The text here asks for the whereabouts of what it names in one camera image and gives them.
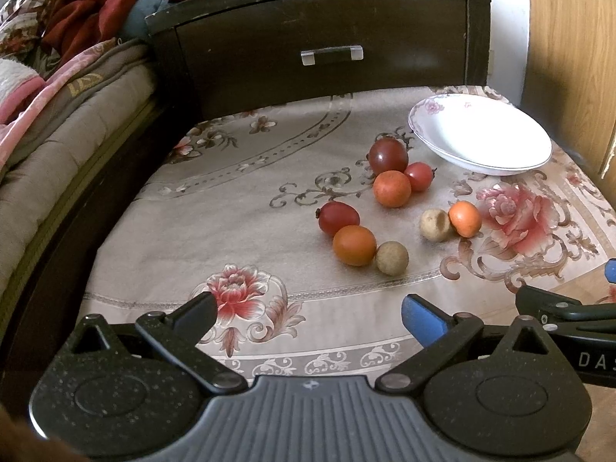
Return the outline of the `small orange tangerine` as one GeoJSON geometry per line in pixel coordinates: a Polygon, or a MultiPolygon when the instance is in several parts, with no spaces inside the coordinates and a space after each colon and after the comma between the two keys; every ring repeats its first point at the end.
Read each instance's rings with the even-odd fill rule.
{"type": "Polygon", "coordinates": [[[473,238],[480,231],[482,219],[473,203],[461,200],[454,203],[448,212],[449,220],[462,238],[473,238]]]}

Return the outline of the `dark wooden nightstand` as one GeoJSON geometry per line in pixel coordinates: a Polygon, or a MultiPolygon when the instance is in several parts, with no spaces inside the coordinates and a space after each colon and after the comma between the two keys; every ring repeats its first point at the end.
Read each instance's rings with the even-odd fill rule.
{"type": "Polygon", "coordinates": [[[146,20],[157,92],[193,121],[327,95],[484,85],[491,0],[187,0],[146,20]],[[300,52],[361,45],[305,67],[300,52]]]}

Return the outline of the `pink patterned quilt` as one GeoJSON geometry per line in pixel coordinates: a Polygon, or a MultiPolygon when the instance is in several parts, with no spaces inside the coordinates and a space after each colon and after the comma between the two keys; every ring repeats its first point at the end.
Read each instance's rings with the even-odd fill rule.
{"type": "Polygon", "coordinates": [[[26,131],[67,82],[103,53],[114,39],[79,53],[49,78],[25,64],[40,44],[59,0],[7,0],[1,7],[1,164],[6,165],[26,131]]]}

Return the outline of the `wooden wardrobe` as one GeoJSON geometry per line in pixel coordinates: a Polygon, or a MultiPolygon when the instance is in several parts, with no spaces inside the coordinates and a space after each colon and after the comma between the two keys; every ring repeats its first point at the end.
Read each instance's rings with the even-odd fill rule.
{"type": "Polygon", "coordinates": [[[615,200],[615,0],[529,0],[522,107],[615,200]]]}

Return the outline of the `red blanket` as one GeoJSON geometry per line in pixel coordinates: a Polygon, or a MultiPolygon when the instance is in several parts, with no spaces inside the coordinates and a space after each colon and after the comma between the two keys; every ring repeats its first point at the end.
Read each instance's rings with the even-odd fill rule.
{"type": "MultiPolygon", "coordinates": [[[[99,42],[116,38],[138,0],[59,0],[42,43],[60,55],[63,65],[99,42]]],[[[177,3],[184,0],[168,0],[177,3]]]]}

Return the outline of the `pale brown longan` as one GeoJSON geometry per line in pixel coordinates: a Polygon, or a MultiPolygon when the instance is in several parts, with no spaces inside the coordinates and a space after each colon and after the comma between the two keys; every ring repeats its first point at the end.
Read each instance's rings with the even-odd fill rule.
{"type": "Polygon", "coordinates": [[[444,242],[454,235],[449,215],[441,209],[425,210],[418,227],[423,238],[430,242],[444,242]]]}

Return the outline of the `white floral plate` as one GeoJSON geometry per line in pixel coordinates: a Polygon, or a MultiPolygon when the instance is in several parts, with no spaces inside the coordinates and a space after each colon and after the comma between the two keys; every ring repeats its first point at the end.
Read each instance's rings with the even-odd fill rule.
{"type": "Polygon", "coordinates": [[[509,176],[551,158],[542,126],[509,103],[471,94],[437,94],[414,105],[412,132],[442,159],[467,170],[509,176]]]}

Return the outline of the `floral beige tablecloth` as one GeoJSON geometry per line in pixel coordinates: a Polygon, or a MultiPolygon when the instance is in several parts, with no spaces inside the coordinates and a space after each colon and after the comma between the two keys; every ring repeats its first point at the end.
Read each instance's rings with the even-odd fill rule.
{"type": "Polygon", "coordinates": [[[363,373],[375,377],[417,350],[402,299],[497,323],[524,284],[584,303],[610,303],[603,266],[615,254],[615,213],[575,162],[554,149],[541,169],[489,177],[441,160],[407,115],[429,88],[363,92],[264,107],[201,122],[146,183],[98,250],[82,313],[111,323],[170,311],[198,293],[218,303],[201,349],[246,377],[363,373]],[[395,138],[431,186],[397,209],[373,194],[368,151],[395,138]],[[473,238],[423,238],[425,210],[465,200],[473,238]],[[340,262],[315,211],[346,203],[375,236],[403,244],[399,276],[340,262]]]}

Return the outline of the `grey-brown mattress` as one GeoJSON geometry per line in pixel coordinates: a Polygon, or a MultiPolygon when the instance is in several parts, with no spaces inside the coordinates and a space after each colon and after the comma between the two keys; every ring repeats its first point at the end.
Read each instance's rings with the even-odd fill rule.
{"type": "Polygon", "coordinates": [[[139,40],[94,45],[60,67],[17,120],[20,140],[1,150],[2,290],[72,179],[151,97],[145,59],[139,40]]]}

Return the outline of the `dark red large tomato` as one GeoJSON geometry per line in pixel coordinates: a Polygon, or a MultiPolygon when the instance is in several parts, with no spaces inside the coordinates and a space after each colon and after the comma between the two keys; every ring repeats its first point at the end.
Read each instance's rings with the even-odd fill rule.
{"type": "Polygon", "coordinates": [[[375,175],[390,170],[403,172],[408,165],[406,147],[395,138],[379,139],[368,151],[368,163],[375,175]]]}

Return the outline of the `oblong red tomato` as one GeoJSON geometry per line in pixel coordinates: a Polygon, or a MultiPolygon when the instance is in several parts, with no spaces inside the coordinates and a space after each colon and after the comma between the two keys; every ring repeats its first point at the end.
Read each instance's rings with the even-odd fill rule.
{"type": "Polygon", "coordinates": [[[353,206],[338,201],[329,201],[318,208],[315,218],[321,231],[330,237],[345,226],[360,224],[360,216],[353,206]]]}

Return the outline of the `red-orange round fruit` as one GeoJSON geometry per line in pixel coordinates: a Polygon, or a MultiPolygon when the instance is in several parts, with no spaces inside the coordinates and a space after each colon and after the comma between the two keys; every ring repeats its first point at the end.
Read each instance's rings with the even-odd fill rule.
{"type": "Polygon", "coordinates": [[[389,209],[405,206],[411,193],[411,184],[408,177],[398,170],[387,170],[380,173],[373,184],[375,199],[381,206],[389,209]]]}

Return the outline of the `brown longan front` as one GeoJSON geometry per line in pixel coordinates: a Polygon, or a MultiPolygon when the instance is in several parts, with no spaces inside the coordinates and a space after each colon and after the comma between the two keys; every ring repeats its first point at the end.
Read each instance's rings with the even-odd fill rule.
{"type": "Polygon", "coordinates": [[[377,249],[375,263],[377,269],[386,275],[402,275],[409,263],[408,250],[399,242],[384,242],[377,249]]]}

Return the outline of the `small red tomato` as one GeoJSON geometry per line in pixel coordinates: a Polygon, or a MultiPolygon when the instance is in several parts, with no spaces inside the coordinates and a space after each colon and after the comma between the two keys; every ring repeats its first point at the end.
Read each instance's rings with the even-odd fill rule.
{"type": "Polygon", "coordinates": [[[435,170],[423,162],[409,164],[404,170],[408,177],[412,192],[424,192],[432,184],[435,170]]]}

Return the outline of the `orange tangerine front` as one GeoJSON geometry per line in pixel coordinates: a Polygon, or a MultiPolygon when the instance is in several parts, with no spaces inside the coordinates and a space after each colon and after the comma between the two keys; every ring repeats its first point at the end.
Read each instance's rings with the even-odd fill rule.
{"type": "Polygon", "coordinates": [[[333,238],[336,258],[349,266],[363,267],[372,263],[377,251],[374,234],[361,225],[347,225],[333,238]]]}

